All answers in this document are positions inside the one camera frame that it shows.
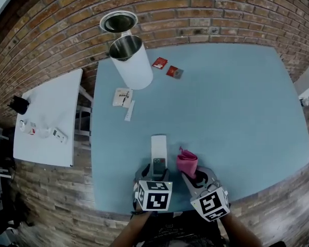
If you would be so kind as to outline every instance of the wooden floor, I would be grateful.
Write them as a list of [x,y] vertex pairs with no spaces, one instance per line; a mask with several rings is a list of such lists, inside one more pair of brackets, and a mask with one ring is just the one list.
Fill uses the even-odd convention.
[[[309,109],[305,117],[309,130]],[[128,220],[94,209],[91,159],[85,151],[76,151],[72,168],[18,161],[11,186],[22,194],[35,222],[19,227],[21,246],[107,246]],[[280,240],[304,246],[309,236],[309,164],[293,177],[233,202],[232,212],[264,246]]]

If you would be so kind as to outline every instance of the blue tabletop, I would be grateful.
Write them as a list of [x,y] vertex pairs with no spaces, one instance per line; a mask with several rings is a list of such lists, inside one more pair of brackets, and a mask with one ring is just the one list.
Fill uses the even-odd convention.
[[[151,136],[167,135],[173,181],[169,211],[192,209],[176,168],[179,147],[214,170],[237,200],[263,190],[309,162],[309,138],[297,93],[275,49],[242,44],[189,44],[147,50],[153,81],[134,91],[127,109],[113,107],[126,87],[110,59],[98,65],[92,122],[92,171],[98,209],[126,214],[138,168],[150,163]],[[166,75],[184,70],[180,80]]]

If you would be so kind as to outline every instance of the pink cloth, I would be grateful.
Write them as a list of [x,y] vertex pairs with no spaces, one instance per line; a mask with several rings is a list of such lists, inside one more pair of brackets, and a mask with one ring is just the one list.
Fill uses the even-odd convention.
[[190,178],[196,178],[196,169],[198,165],[198,157],[187,150],[180,147],[181,154],[177,156],[177,169],[184,172]]

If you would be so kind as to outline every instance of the white table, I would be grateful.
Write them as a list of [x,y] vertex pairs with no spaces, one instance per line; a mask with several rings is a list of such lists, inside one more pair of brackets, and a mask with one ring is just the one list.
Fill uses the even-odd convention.
[[[74,153],[75,116],[82,69],[74,70],[29,90],[23,98],[30,102],[24,115],[18,114],[14,136],[14,158],[35,163],[72,166]],[[41,138],[23,133],[20,120],[29,120],[40,127],[57,127],[67,136],[67,143],[55,137]]]

